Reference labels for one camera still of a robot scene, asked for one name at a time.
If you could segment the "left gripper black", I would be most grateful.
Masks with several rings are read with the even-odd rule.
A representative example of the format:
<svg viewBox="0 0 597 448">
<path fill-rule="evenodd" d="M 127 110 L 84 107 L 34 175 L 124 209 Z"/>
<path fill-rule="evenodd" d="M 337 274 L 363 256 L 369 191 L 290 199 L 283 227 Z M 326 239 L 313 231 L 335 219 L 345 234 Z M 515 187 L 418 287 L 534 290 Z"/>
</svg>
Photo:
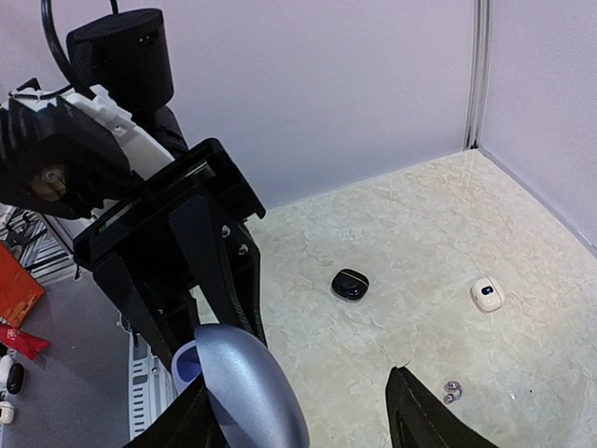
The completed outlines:
<svg viewBox="0 0 597 448">
<path fill-rule="evenodd" d="M 267 342 L 260 252 L 245 226 L 265 214 L 220 141 L 208 138 L 80 234 L 76 259 L 169 367 L 196 323 L 187 266 L 219 322 Z"/>
</svg>

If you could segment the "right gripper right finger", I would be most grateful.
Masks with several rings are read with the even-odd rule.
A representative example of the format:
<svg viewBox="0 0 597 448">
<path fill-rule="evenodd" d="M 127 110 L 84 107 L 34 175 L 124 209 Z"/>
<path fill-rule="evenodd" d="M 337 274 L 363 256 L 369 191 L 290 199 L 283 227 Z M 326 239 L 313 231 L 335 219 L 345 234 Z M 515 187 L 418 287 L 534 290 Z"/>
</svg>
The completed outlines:
<svg viewBox="0 0 597 448">
<path fill-rule="evenodd" d="M 461 422 L 406 367 L 390 370 L 385 398 L 393 447 L 496 448 Z"/>
</svg>

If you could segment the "white earbud charging case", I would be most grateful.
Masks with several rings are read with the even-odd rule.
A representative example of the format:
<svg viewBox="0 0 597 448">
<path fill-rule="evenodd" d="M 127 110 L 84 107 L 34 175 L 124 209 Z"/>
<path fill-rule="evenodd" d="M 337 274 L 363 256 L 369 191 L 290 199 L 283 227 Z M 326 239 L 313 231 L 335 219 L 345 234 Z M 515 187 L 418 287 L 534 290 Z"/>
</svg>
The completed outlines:
<svg viewBox="0 0 597 448">
<path fill-rule="evenodd" d="M 493 313 L 506 303 L 504 289 L 492 276 L 476 279 L 470 288 L 470 296 L 477 309 L 484 314 Z"/>
</svg>

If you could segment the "blue grey charging case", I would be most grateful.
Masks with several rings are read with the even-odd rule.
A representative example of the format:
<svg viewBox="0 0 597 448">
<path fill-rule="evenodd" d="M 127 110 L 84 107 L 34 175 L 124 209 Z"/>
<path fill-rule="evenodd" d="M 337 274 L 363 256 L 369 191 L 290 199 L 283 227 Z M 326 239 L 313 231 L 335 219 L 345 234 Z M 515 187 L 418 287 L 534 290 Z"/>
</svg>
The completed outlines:
<svg viewBox="0 0 597 448">
<path fill-rule="evenodd" d="M 201 377 L 227 447 L 308 447 L 299 401 L 284 371 L 262 341 L 230 325 L 205 324 L 171 363 L 183 393 Z"/>
</svg>

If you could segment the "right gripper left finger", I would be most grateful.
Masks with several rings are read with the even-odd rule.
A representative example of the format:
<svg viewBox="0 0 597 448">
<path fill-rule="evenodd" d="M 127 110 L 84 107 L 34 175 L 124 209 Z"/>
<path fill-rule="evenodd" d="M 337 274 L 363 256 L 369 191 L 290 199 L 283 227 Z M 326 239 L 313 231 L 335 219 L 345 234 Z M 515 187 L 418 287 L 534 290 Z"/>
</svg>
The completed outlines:
<svg viewBox="0 0 597 448">
<path fill-rule="evenodd" d="M 130 448 L 218 446 L 219 426 L 202 375 L 176 398 L 149 429 L 126 444 Z"/>
</svg>

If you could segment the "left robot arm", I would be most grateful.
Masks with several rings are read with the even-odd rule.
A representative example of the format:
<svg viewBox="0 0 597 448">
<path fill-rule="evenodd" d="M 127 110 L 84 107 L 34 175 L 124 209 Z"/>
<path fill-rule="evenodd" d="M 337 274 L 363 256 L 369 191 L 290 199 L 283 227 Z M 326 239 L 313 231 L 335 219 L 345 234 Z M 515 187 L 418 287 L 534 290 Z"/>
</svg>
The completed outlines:
<svg viewBox="0 0 597 448">
<path fill-rule="evenodd" d="M 75 72 L 105 87 L 165 147 L 167 161 L 129 200 L 78 235 L 76 262 L 164 365 L 199 325 L 198 287 L 221 323 L 259 339 L 260 253 L 245 226 L 264 206 L 221 143 L 189 147 L 156 8 L 105 16 L 66 38 Z"/>
</svg>

